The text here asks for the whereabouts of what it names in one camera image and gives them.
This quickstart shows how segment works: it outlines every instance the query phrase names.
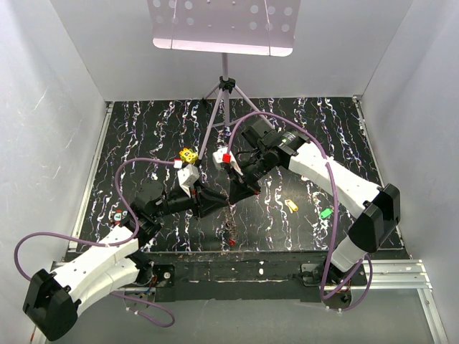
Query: white music stand tray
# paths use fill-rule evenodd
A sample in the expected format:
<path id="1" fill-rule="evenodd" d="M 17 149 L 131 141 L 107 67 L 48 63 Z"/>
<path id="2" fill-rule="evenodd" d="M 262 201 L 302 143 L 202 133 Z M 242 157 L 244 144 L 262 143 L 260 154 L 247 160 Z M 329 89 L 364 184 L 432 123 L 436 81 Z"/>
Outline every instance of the white music stand tray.
<path id="1" fill-rule="evenodd" d="M 207 127 L 199 160 L 210 131 L 231 126 L 230 93 L 235 90 L 257 107 L 228 75 L 228 54 L 284 57 L 293 51 L 296 20 L 301 0 L 147 0 L 153 22 L 153 44 L 162 49 L 221 52 L 223 75 L 204 96 L 219 89 Z M 219 104 L 224 101 L 224 122 L 214 124 Z"/>

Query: yellow cube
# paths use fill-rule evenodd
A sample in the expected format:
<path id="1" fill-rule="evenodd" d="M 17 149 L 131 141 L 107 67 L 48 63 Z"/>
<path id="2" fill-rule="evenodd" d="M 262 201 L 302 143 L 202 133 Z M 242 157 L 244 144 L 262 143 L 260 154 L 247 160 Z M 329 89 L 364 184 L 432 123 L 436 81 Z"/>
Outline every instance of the yellow cube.
<path id="1" fill-rule="evenodd" d="M 198 161 L 199 156 L 197 153 L 192 151 L 191 149 L 184 148 L 180 152 L 180 159 L 185 163 L 196 163 Z"/>

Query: black table surface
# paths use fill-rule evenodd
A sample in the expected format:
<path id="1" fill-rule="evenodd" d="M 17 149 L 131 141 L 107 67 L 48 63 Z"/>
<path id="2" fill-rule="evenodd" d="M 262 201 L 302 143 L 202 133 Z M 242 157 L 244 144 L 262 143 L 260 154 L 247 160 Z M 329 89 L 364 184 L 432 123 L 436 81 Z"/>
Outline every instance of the black table surface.
<path id="1" fill-rule="evenodd" d="M 261 110 L 293 120 L 314 135 L 329 156 L 350 171 L 369 181 L 379 183 L 374 157 L 351 98 L 275 98 L 253 99 Z M 81 239 L 97 241 L 108 234 L 110 220 L 125 210 L 113 187 L 119 165 L 131 158 L 149 157 L 171 161 L 183 148 L 198 151 L 203 141 L 214 101 L 205 106 L 199 100 L 161 100 L 116 102 L 103 144 L 90 200 L 85 212 Z M 232 120 L 251 111 L 241 100 L 231 100 Z M 220 106 L 217 122 L 223 121 Z M 285 128 L 280 121 L 276 126 Z M 227 145 L 231 128 L 213 129 L 207 146 L 201 174 L 204 184 L 222 193 L 230 183 L 224 171 L 212 162 L 212 152 Z M 250 148 L 241 135 L 233 152 Z M 122 173 L 123 194 L 132 200 L 139 187 L 149 179 L 163 182 L 166 191 L 178 186 L 172 167 L 135 163 Z M 195 251 L 309 251 L 328 249 L 333 216 L 321 219 L 319 214 L 333 208 L 333 199 L 306 177 L 283 168 L 272 170 L 260 180 L 262 192 L 217 211 L 203 219 L 191 212 L 163 218 L 163 229 L 146 247 L 150 252 Z M 285 200 L 299 207 L 291 213 Z M 339 207 L 339 239 L 352 225 L 354 218 Z M 237 245 L 231 248 L 223 236 L 224 225 L 234 221 Z M 397 232 L 386 240 L 383 248 L 401 249 Z M 79 252 L 88 247 L 79 245 Z"/>

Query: yellow object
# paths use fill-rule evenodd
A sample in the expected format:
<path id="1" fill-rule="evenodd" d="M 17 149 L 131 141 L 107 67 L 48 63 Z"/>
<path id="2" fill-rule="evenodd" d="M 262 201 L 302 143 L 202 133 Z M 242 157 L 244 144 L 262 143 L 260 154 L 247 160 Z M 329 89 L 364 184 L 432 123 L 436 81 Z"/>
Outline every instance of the yellow object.
<path id="1" fill-rule="evenodd" d="M 290 213 L 292 214 L 294 211 L 298 211 L 298 206 L 291 199 L 286 199 L 285 205 L 290 209 Z"/>
<path id="2" fill-rule="evenodd" d="M 199 158 L 197 153 L 188 148 L 184 148 L 179 155 L 180 159 L 185 163 L 196 163 Z"/>

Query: tripod leg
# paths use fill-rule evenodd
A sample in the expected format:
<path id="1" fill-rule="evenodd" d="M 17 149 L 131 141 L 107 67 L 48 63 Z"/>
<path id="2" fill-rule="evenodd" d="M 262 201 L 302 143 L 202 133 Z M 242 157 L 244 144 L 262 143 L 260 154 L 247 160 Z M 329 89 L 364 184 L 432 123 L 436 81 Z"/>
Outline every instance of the tripod leg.
<path id="1" fill-rule="evenodd" d="M 220 106 L 220 102 L 222 101 L 222 94 L 223 94 L 223 90 L 220 89 L 220 91 L 218 91 L 217 101 L 215 102 L 215 106 L 212 111 L 212 116 L 210 116 L 210 121 L 207 126 L 206 135 L 204 136 L 204 141 L 202 142 L 201 150 L 199 151 L 199 161 L 201 161 L 202 158 L 204 157 L 204 152 L 206 150 L 207 141 L 209 140 L 210 132 L 212 130 L 212 126 L 215 121 L 215 116 L 217 115 L 217 111 Z"/>
<path id="2" fill-rule="evenodd" d="M 254 111 L 260 111 L 258 110 L 258 107 L 255 106 L 255 104 L 249 99 L 248 96 L 245 95 L 245 93 L 239 88 L 239 86 L 235 86 L 235 90 L 237 93 L 241 95 L 241 97 L 247 102 L 248 105 L 254 110 Z M 273 129 L 274 126 L 271 124 L 271 122 L 266 118 L 266 116 L 260 115 L 260 117 L 265 120 L 265 122 Z"/>
<path id="3" fill-rule="evenodd" d="M 223 92 L 223 105 L 224 105 L 224 124 L 226 126 L 229 126 L 230 123 L 230 92 L 229 91 L 224 91 Z"/>
<path id="4" fill-rule="evenodd" d="M 219 85 L 220 85 L 220 82 L 215 84 L 215 86 L 205 95 L 203 99 L 207 100 L 207 98 L 210 97 L 213 92 L 215 92 L 215 90 L 219 87 Z"/>

